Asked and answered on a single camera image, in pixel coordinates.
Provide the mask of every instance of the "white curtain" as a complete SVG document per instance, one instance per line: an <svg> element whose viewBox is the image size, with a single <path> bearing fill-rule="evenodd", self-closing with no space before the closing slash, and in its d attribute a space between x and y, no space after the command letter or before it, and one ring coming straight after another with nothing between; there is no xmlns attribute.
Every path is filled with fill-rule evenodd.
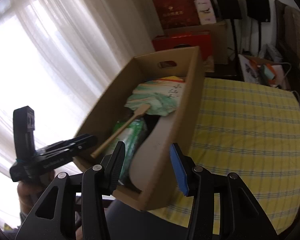
<svg viewBox="0 0 300 240"><path fill-rule="evenodd" d="M17 226L12 113L35 111L36 148L72 138L131 57L162 29L151 0L0 1L0 226ZM58 169L80 172L73 164Z"/></svg>

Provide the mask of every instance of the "mattress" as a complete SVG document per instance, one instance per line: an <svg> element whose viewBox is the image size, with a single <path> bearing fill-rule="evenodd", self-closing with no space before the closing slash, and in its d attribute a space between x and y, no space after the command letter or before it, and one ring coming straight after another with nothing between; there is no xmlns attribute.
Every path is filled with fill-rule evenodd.
<svg viewBox="0 0 300 240"><path fill-rule="evenodd" d="M206 78L188 155L212 173L238 173L278 234L292 224L300 206L300 108L291 92ZM151 213L187 227L192 200L176 188L170 205ZM218 194L213 227L218 234Z"/></svg>

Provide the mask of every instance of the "cardboard box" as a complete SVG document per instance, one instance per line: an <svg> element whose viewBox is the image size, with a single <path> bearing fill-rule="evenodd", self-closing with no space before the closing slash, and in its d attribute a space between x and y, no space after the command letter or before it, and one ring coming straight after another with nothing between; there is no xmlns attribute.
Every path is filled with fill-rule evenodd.
<svg viewBox="0 0 300 240"><path fill-rule="evenodd" d="M165 67L169 64L162 64L169 61L174 61L176 66ZM179 143L184 154L190 149L205 75L199 47L163 50L134 57L109 85L77 132L77 135L88 133L97 136L99 141L96 147L98 147L111 135L127 98L138 84L149 79L172 75L185 77L186 85L180 106L175 112L176 118L172 130L167 134L167 143L160 153L158 163L155 164L151 180L146 190L140 194L124 186L118 186L113 194L114 197L137 210L151 210L166 206L175 190L176 180L170 162L169 146L173 142ZM96 147L74 158L74 163L82 172L100 163L101 157L95 160L90 156Z"/></svg>
<svg viewBox="0 0 300 240"><path fill-rule="evenodd" d="M213 58L215 64L228 64L227 24L219 21L214 24L188 26L163 30L166 36L186 32L209 31L212 40Z"/></svg>

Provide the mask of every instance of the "wire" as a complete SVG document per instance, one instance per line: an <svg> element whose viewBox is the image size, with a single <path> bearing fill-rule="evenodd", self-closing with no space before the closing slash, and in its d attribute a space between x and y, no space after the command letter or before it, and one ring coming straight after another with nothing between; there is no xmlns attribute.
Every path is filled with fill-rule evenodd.
<svg viewBox="0 0 300 240"><path fill-rule="evenodd" d="M280 63L281 65L282 64L287 64L290 66L289 70L285 73L285 75L283 76L282 80L279 82L279 84L277 84L277 86L275 88L277 88L279 85L281 86L282 85L282 82L286 79L287 75L289 74L289 72L291 71L292 69L292 65L289 63L289 62L282 62Z"/></svg>
<svg viewBox="0 0 300 240"><path fill-rule="evenodd" d="M299 93L297 91L295 91L295 90L291 91L291 93L296 93L296 95L298 97L297 100L298 100L298 103L300 105L300 95L299 95Z"/></svg>
<svg viewBox="0 0 300 240"><path fill-rule="evenodd" d="M228 49L233 51L233 52L231 53L231 55L230 55L230 56L228 56L228 57L229 57L229 59L231 60L231 57L232 57L232 55L234 55L234 54L235 54L235 51L234 51L234 49L232 49L232 48L230 48L230 47L228 47Z"/></svg>

